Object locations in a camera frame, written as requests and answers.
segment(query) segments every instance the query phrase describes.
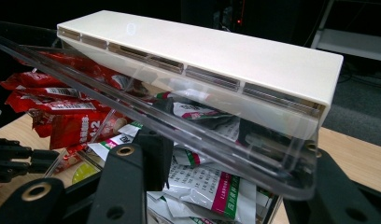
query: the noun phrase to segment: black cable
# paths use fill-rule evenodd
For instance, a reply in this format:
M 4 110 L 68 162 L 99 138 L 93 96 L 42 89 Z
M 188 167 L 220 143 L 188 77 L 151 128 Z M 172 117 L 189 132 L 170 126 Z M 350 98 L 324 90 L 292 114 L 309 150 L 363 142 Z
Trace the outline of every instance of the black cable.
M 358 70 L 355 67 L 353 67 L 353 65 L 351 63 L 344 63 L 343 64 L 340 76 L 344 77 L 345 79 L 343 79 L 343 80 L 338 79 L 337 84 L 347 82 L 348 80 L 353 80 L 353 81 L 357 81 L 357 82 L 365 84 L 365 85 L 381 88 L 381 84 L 361 78 L 361 77 L 372 77 L 372 76 L 371 75 L 368 76 L 368 75 L 358 74 Z
M 353 20 L 351 20 L 351 22 L 346 26 L 345 28 L 345 31 L 348 30 L 348 28 L 350 28 L 350 26 L 353 24 L 353 22 L 357 19 L 357 17 L 360 15 L 360 13 L 364 10 L 366 4 L 368 4 L 369 0 L 367 0 L 366 2 L 364 2 L 362 4 L 362 6 L 360 7 L 359 11 L 357 12 L 357 14 L 354 16 Z
M 324 12 L 324 9 L 325 9 L 325 4 L 326 4 L 326 0 L 324 0 L 324 2 L 322 3 L 322 7 L 321 7 L 321 10 L 319 11 L 318 13 L 318 16 L 317 16 L 317 20 L 316 20 L 316 23 L 314 24 L 313 28 L 312 28 L 312 31 L 310 32 L 310 35 L 307 37 L 306 41 L 304 42 L 303 44 L 303 47 L 306 47 L 306 44 L 309 42 L 310 38 L 312 37 L 313 33 L 315 32 L 315 30 L 317 29 L 318 25 L 319 25 L 319 21 L 320 19 L 322 18 L 323 16 L 323 12 Z

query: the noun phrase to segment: transparent plastic lid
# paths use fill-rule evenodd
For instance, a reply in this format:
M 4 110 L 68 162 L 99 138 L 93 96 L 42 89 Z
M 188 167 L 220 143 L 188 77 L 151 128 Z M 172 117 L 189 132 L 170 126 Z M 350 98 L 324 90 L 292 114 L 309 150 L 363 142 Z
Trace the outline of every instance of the transparent plastic lid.
M 0 21 L 0 49 L 264 189 L 294 200 L 314 193 L 324 107 L 64 29 Z M 115 70 L 127 87 L 115 88 L 63 57 Z M 174 99 L 170 113 L 146 101 L 162 94 Z

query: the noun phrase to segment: white shelf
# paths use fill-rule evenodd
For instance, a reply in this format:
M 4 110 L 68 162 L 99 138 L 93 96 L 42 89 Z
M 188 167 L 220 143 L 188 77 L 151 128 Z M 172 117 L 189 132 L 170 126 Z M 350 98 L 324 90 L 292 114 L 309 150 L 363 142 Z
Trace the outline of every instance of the white shelf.
M 317 49 L 381 61 L 381 37 L 324 29 L 319 32 Z

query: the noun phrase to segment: clear plastic tray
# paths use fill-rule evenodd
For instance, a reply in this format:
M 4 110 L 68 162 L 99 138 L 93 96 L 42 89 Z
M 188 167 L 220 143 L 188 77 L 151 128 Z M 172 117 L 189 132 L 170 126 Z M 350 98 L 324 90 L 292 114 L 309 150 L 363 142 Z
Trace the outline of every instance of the clear plastic tray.
M 107 57 L 104 51 L 95 50 L 94 46 L 87 46 L 86 49 L 79 52 L 63 42 L 55 30 L 0 21 L 0 49 L 47 74 L 57 77 L 91 98 L 221 164 L 264 189 L 293 200 L 304 200 L 313 196 L 316 185 L 318 124 L 321 115 L 318 107 L 303 105 L 303 101 L 288 100 L 286 94 L 276 94 L 275 91 L 247 85 L 244 87 L 244 93 L 252 95 L 252 99 L 249 100 L 249 97 L 245 95 L 240 96 L 240 98 L 247 99 L 249 104 L 256 104 L 257 102 L 261 106 L 253 107 L 252 114 L 256 119 L 248 119 L 250 113 L 247 113 L 246 118 L 241 118 L 242 113 L 232 113 L 234 117 L 242 119 L 239 139 L 234 142 L 217 134 L 214 130 L 158 110 L 141 99 L 125 91 L 119 91 L 94 77 L 89 77 L 68 64 L 62 64 L 46 57 L 41 52 L 61 52 L 77 57 L 88 57 L 86 54 L 94 55 L 96 58 Z M 122 57 L 120 59 L 139 65 L 142 60 L 134 59 L 139 55 L 139 53 L 136 53 L 135 56 L 125 54 L 120 56 Z M 166 67 L 151 62 L 146 62 L 144 66 L 145 72 L 150 73 L 154 71 L 167 73 L 170 71 Z M 204 72 L 201 74 L 197 68 L 187 67 L 186 69 L 188 69 L 190 76 L 195 77 L 195 79 L 193 81 L 179 79 L 179 81 L 171 82 L 170 86 L 174 90 L 180 90 L 183 88 L 180 85 L 187 83 L 190 85 L 190 89 L 187 87 L 188 90 L 192 90 L 192 96 L 190 96 L 192 100 L 197 100 L 195 95 L 210 95 L 213 99 L 218 99 L 220 104 L 230 105 L 233 103 L 232 99 L 230 102 L 225 102 L 225 97 L 220 97 L 223 93 L 223 96 L 227 95 L 228 88 L 236 85 L 231 79 L 222 81 L 221 77 L 209 74 L 207 77 L 210 82 L 222 83 L 221 87 L 211 86 L 200 81 L 200 78 L 205 74 Z M 129 78 L 139 78 L 140 81 L 147 84 L 153 85 L 154 83 L 140 76 L 124 75 Z M 237 112 L 242 111 L 242 108 L 237 107 L 235 110 Z M 255 120 L 261 119 L 258 116 L 270 114 L 272 116 L 268 119 L 274 119 L 283 113 L 291 114 L 292 118 L 297 119 L 276 122 L 275 124 L 280 126 L 276 130 L 288 129 L 291 130 L 290 133 L 294 133 L 296 136 L 275 131 L 275 127 L 270 126 L 269 123 L 255 122 Z

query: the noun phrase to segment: black metal bracket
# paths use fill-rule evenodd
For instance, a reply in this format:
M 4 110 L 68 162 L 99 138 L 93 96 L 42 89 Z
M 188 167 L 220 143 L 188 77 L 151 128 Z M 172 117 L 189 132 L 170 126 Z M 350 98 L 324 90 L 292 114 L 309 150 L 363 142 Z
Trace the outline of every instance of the black metal bracket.
M 146 223 L 146 191 L 167 184 L 173 145 L 143 127 L 131 144 L 109 151 L 103 171 L 96 175 L 66 189 L 55 178 L 17 189 L 0 207 L 0 223 Z
M 57 151 L 22 147 L 19 141 L 0 138 L 0 183 L 8 183 L 18 175 L 44 174 L 59 156 Z M 13 159 L 30 159 L 12 161 Z
M 381 213 L 333 158 L 319 150 L 317 187 L 309 201 L 284 199 L 290 223 L 381 223 Z

